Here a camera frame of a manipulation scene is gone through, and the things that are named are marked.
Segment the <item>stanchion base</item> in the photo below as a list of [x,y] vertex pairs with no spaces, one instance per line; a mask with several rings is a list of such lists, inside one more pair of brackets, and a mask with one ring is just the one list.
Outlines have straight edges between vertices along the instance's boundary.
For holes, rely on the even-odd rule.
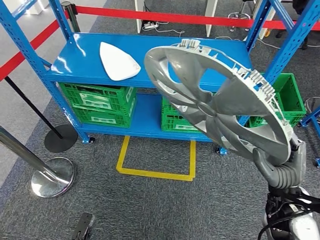
[[51,153],[62,153],[66,151],[78,139],[78,133],[72,125],[63,124],[55,127],[57,131],[63,136],[63,139],[59,138],[54,131],[51,130],[45,136],[45,146]]
[[75,168],[70,160],[64,157],[51,158],[45,162],[52,170],[68,183],[54,182],[48,179],[39,171],[33,174],[31,180],[32,190],[38,197],[54,198],[66,192],[74,181]]

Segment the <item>yellow floor tape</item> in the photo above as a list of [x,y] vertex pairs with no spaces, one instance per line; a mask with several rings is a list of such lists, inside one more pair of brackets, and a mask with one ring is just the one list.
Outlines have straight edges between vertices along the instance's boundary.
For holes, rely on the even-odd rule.
[[190,141],[189,152],[189,170],[189,175],[185,174],[175,174],[168,172],[158,171],[146,171],[132,168],[123,168],[125,158],[128,147],[130,136],[125,136],[123,140],[122,147],[121,148],[120,155],[118,155],[116,170],[121,174],[135,175],[149,178],[160,178],[160,179],[171,179],[180,181],[192,181],[195,177],[195,141]]

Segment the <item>blue metal shelf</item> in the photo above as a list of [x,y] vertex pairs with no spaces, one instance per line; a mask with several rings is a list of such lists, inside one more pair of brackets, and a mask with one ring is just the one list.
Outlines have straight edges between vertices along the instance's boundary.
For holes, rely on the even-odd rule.
[[[157,46],[179,43],[181,38],[73,33],[68,24],[60,1],[49,0],[66,44],[50,70],[46,70],[44,65],[50,66],[50,63],[38,56],[17,23],[17,19],[19,16],[35,2],[35,0],[28,0],[27,3],[23,4],[12,15],[2,0],[0,0],[0,22],[60,108],[63,111],[68,120],[72,124],[84,143],[89,142],[90,138],[88,133],[209,141],[209,139],[202,133],[162,132],[160,129],[161,97],[159,95],[139,95],[136,113],[134,116],[132,126],[129,129],[82,124],[59,91],[56,86],[56,82],[153,88],[154,86],[149,80],[143,67],[145,54],[148,50]],[[259,8],[254,23],[251,28],[245,42],[200,39],[201,44],[223,51],[247,68],[251,68],[252,64],[249,54],[272,5],[280,15],[280,19],[285,22],[288,31],[288,37],[283,42],[281,49],[275,54],[272,63],[265,71],[264,76],[266,79],[272,84],[312,29],[314,23],[319,19],[320,0],[309,0],[295,25],[293,25],[289,15],[279,0],[261,0],[260,8]],[[135,77],[124,81],[112,81],[109,79],[100,58],[99,48],[100,42],[115,45],[131,55],[141,66],[141,71]],[[226,58],[220,60],[228,64]],[[216,92],[224,80],[225,77],[219,73],[208,70],[202,77],[200,86],[205,90]],[[242,116],[239,123],[245,124],[247,120],[248,117]]]
[[[146,53],[152,48],[170,46],[181,41],[181,38],[179,37],[167,36],[101,33],[75,33],[73,36],[75,44],[68,41],[51,67],[51,70],[48,72],[48,79],[65,83],[154,88],[155,86],[149,80],[143,67]],[[202,45],[219,49],[245,67],[252,67],[245,43],[243,41],[198,39]],[[109,79],[100,57],[99,50],[101,42],[112,44],[131,55],[141,66],[141,70],[134,77],[123,81]],[[228,64],[228,60],[224,56],[220,56],[220,58]],[[205,90],[217,92],[225,79],[226,77],[220,73],[208,70],[202,77],[200,86]]]
[[82,124],[81,130],[86,133],[211,142],[202,133],[162,131],[162,96],[158,94],[137,96],[137,104],[130,128]]

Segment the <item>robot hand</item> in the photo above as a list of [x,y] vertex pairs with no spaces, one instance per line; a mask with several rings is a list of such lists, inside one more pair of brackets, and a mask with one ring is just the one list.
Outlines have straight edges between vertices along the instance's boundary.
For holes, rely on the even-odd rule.
[[304,141],[298,140],[297,144],[293,144],[290,158],[280,166],[272,165],[260,148],[254,149],[253,157],[254,164],[269,185],[276,189],[298,186],[306,173],[306,150]]

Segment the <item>silver stanchion base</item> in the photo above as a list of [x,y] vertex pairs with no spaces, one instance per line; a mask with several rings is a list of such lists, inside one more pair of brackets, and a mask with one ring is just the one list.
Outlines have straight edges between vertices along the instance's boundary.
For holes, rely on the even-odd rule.
[[39,171],[33,174],[31,180],[32,191],[42,198],[54,198],[66,192],[75,179],[75,168],[70,160],[64,157],[51,158],[45,162],[68,183],[55,182],[48,179]]

